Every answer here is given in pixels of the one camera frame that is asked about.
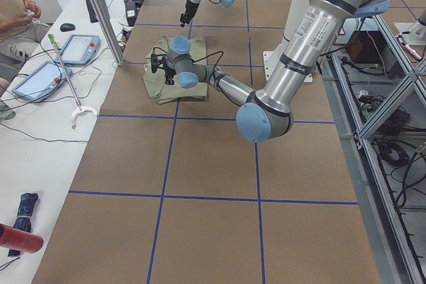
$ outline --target gray shorts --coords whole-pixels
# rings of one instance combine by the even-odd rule
[[[48,25],[44,25],[40,21],[33,21],[23,33],[2,41],[0,53],[24,62],[33,54],[49,29]]]

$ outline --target white table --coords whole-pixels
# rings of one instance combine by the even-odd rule
[[[108,11],[114,33],[117,35],[122,25],[126,25],[124,3],[122,0],[106,0],[106,3],[110,4]],[[73,23],[76,29],[62,33],[59,30],[62,23]],[[63,45],[73,33],[98,35],[101,38],[101,46],[95,57],[108,46],[100,25],[90,23],[85,0],[72,0],[52,26],[50,33],[54,34],[59,46]],[[46,50],[52,49],[47,37],[41,44]],[[39,55],[27,62],[20,73],[29,74],[46,60],[50,60],[49,56]],[[98,77],[89,96],[81,99],[81,102],[99,111],[114,76],[116,63],[107,49],[93,64],[102,70],[99,77],[99,70],[89,66],[84,74],[75,74],[72,82],[78,96],[85,96]],[[15,78],[9,90],[22,79]],[[56,100],[64,96],[72,96],[65,82],[47,100]],[[2,97],[3,100],[10,98],[13,96],[8,92]],[[10,107],[22,104],[16,100],[8,100],[6,103]],[[15,109],[16,116],[2,123],[38,138],[87,141],[97,118],[91,112],[80,115],[77,117],[76,128],[72,129],[71,114],[76,107],[72,97],[56,102],[28,104]],[[0,223],[12,226],[15,222],[20,195],[25,192],[38,193],[39,200],[31,218],[32,232],[45,240],[40,251],[22,254],[20,260],[0,272],[0,284],[27,284],[32,281],[85,148],[86,143],[38,141],[0,126]],[[7,252],[8,249],[0,247],[0,264],[12,260],[7,257]]]

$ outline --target red object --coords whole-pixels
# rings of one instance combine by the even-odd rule
[[[35,253],[43,246],[43,238],[0,223],[0,246]]]

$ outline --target computer mouse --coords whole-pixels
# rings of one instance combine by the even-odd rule
[[[59,29],[63,32],[65,31],[72,31],[75,29],[75,25],[73,25],[72,23],[63,23]]]

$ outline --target beige shirt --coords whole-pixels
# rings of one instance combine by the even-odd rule
[[[23,0],[0,0],[0,22],[10,20],[13,16],[19,13],[26,13]],[[27,30],[28,26],[18,26],[13,29],[0,34],[0,42],[7,38],[23,33]]]

